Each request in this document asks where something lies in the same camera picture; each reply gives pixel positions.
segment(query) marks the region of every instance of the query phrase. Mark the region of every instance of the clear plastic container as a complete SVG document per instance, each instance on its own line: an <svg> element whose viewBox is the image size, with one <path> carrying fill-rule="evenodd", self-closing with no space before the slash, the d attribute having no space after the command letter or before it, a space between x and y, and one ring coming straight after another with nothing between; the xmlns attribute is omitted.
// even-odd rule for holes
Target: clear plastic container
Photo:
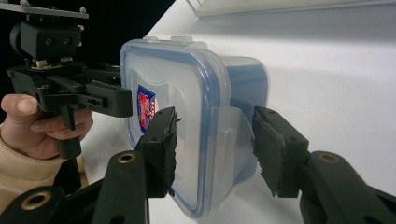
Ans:
<svg viewBox="0 0 396 224"><path fill-rule="evenodd" d="M159 109L174 106L182 119L172 188L188 217L205 217L235 183L255 174L251 118L268 90L261 62L218 56L190 37L152 37L124 44L120 68L134 101L126 119L133 147Z"/></svg>

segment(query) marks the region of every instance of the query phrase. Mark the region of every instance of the black metal bracket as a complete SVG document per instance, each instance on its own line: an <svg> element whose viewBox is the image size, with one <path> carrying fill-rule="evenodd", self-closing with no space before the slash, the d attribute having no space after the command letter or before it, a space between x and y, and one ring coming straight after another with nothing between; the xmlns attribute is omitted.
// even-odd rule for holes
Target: black metal bracket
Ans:
<svg viewBox="0 0 396 224"><path fill-rule="evenodd" d="M295 198L307 224L396 223L396 198L367 186L331 152L308 151L306 140L274 110L256 107L254 153L274 195Z"/></svg>
<svg viewBox="0 0 396 224"><path fill-rule="evenodd" d="M147 224L149 198L163 198L175 179L177 113L158 111L135 150L114 155L105 177L73 194L29 190L0 216L1 224Z"/></svg>
<svg viewBox="0 0 396 224"><path fill-rule="evenodd" d="M73 62L81 29L65 19L88 19L88 14L27 4L0 3L0 9L26 14L26 21L17 23L10 34L11 47L26 61L25 66L7 70L16 93L34 96L39 108L48 112L47 117L62 115L70 130L76 129L75 109L88 107L109 116L132 116L131 91L112 82L120 80L119 69L90 69ZM78 137L58 140L57 145L63 159L72 160L81 153Z"/></svg>

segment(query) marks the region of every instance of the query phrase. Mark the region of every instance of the beige sleeve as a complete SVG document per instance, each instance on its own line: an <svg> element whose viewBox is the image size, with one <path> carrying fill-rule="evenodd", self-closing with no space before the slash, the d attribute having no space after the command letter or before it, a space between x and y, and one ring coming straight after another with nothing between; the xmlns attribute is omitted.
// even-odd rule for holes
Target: beige sleeve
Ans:
<svg viewBox="0 0 396 224"><path fill-rule="evenodd" d="M0 137L0 213L25 191L51 186L63 161L26 157L8 147Z"/></svg>

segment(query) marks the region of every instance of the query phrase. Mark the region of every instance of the brass insert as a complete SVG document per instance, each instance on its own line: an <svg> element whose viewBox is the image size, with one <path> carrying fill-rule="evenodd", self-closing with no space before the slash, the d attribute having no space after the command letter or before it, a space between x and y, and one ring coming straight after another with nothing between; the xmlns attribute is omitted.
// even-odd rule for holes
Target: brass insert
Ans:
<svg viewBox="0 0 396 224"><path fill-rule="evenodd" d="M321 160L326 161L327 163L337 163L340 161L337 156L327 152L320 153L319 157Z"/></svg>
<svg viewBox="0 0 396 224"><path fill-rule="evenodd" d="M119 163L128 163L131 161L134 161L134 159L136 158L136 155L134 153L125 153L123 155L119 156Z"/></svg>
<svg viewBox="0 0 396 224"><path fill-rule="evenodd" d="M46 204L50 198L52 197L52 194L49 191L41 191L35 194L30 195L27 197L25 200L23 200L21 208L23 210L34 210L42 205Z"/></svg>

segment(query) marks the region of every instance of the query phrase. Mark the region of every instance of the container label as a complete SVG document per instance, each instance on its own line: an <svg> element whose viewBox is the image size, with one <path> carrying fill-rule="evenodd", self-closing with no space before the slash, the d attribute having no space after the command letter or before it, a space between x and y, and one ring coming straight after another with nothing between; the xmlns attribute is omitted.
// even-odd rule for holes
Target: container label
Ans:
<svg viewBox="0 0 396 224"><path fill-rule="evenodd" d="M137 88L137 116L142 133L146 132L157 110L156 94L139 85Z"/></svg>

